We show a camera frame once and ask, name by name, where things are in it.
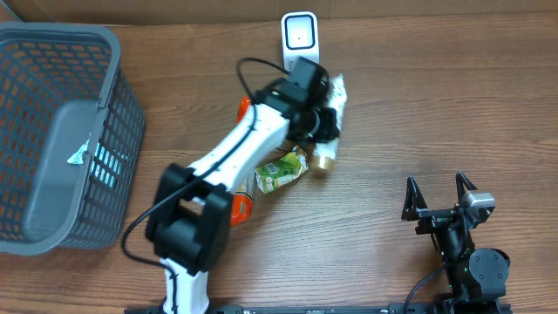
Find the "mint green tissue pack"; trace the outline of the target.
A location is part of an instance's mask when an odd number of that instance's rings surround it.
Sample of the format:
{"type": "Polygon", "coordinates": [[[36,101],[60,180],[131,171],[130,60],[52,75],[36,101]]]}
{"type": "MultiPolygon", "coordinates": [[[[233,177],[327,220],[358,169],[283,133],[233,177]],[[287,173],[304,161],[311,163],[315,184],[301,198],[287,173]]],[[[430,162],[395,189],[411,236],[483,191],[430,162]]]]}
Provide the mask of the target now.
{"type": "Polygon", "coordinates": [[[100,144],[97,144],[94,156],[99,159],[99,162],[92,162],[90,173],[107,187],[115,189],[117,176],[121,175],[123,164],[100,144]]]}

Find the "orange spaghetti packet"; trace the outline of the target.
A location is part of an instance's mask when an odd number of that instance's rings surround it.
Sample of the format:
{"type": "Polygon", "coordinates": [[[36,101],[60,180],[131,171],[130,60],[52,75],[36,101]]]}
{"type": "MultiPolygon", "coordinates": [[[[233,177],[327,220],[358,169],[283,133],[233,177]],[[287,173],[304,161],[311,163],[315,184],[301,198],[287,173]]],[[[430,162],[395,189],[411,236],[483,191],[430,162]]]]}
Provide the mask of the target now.
{"type": "Polygon", "coordinates": [[[255,174],[250,171],[237,188],[233,196],[230,225],[245,222],[251,216],[254,207],[255,174]]]}

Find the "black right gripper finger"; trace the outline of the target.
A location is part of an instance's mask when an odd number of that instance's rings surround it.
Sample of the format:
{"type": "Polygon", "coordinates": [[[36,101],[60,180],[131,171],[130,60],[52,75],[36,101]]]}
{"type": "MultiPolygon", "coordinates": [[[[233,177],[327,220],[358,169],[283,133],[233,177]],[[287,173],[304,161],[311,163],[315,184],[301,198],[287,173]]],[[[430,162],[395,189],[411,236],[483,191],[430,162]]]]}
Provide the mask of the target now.
{"type": "Polygon", "coordinates": [[[406,195],[401,220],[417,221],[422,219],[427,212],[428,207],[418,184],[413,176],[409,176],[406,182],[406,195]]]}
{"type": "Polygon", "coordinates": [[[456,188],[458,195],[458,202],[461,202],[466,191],[477,190],[477,187],[466,177],[466,175],[459,171],[455,176],[456,188]]]}

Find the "green drink carton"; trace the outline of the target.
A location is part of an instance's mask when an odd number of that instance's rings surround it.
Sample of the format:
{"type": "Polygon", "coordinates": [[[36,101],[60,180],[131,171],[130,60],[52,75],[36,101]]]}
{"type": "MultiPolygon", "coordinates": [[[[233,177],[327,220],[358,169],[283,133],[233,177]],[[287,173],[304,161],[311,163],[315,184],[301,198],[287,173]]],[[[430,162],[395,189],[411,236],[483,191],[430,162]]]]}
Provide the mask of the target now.
{"type": "Polygon", "coordinates": [[[297,180],[309,169],[308,155],[295,146],[279,160],[274,160],[255,169],[258,188],[269,194],[297,180]]]}

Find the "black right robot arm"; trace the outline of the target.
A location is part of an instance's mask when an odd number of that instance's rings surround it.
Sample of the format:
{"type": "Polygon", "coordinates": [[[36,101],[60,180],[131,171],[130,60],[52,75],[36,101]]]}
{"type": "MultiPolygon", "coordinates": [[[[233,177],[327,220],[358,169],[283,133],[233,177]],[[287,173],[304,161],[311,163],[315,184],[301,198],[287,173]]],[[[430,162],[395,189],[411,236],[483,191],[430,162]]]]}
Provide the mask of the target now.
{"type": "Polygon", "coordinates": [[[501,304],[507,293],[510,257],[500,249],[476,248],[471,230],[487,221],[495,198],[479,190],[462,172],[456,173],[458,200],[450,208],[430,210],[415,179],[406,182],[401,219],[416,222],[415,233],[429,235],[441,258],[441,266],[416,283],[405,302],[404,313],[510,313],[501,304]],[[414,304],[419,288],[441,273],[449,291],[439,293],[429,304],[414,304]]]}

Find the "white tube gold cap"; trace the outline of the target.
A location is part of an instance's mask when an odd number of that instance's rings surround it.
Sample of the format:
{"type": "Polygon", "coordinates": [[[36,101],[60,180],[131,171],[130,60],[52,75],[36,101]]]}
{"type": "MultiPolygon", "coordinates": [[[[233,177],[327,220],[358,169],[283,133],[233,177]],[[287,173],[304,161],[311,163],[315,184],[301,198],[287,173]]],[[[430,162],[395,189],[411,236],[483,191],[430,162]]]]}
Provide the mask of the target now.
{"type": "Polygon", "coordinates": [[[325,105],[333,113],[337,135],[333,140],[315,144],[312,153],[312,166],[320,171],[330,172],[335,167],[347,98],[344,75],[339,74],[330,81],[330,92],[325,105]]]}

